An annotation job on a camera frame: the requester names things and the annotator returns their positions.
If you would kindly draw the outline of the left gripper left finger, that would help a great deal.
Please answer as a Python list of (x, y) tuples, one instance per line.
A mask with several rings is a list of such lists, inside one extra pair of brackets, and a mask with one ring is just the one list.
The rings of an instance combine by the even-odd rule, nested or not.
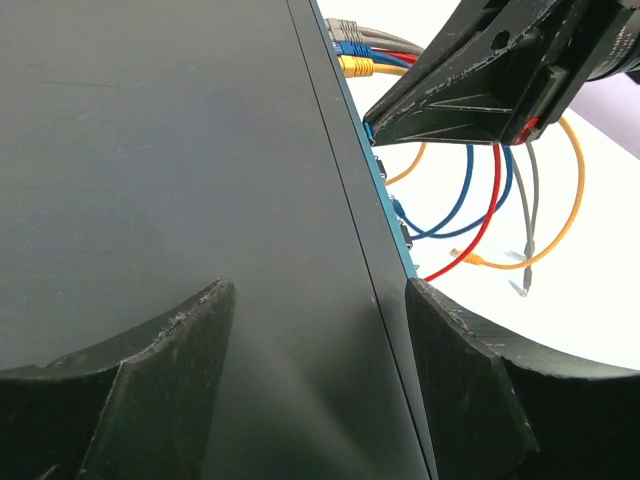
[(236, 289), (180, 305), (46, 366), (1, 374), (5, 479), (196, 479)]

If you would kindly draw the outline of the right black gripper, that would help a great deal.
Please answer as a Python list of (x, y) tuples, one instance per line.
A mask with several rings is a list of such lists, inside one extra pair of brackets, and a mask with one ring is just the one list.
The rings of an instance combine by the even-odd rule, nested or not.
[(618, 74), (639, 81), (637, 1), (462, 1), (364, 121), (380, 146), (519, 145)]

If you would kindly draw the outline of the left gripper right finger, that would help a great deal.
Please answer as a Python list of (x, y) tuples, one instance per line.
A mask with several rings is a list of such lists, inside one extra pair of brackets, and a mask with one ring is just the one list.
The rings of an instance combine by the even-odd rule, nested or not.
[(639, 374), (506, 329), (412, 278), (409, 331), (442, 479), (635, 479)]

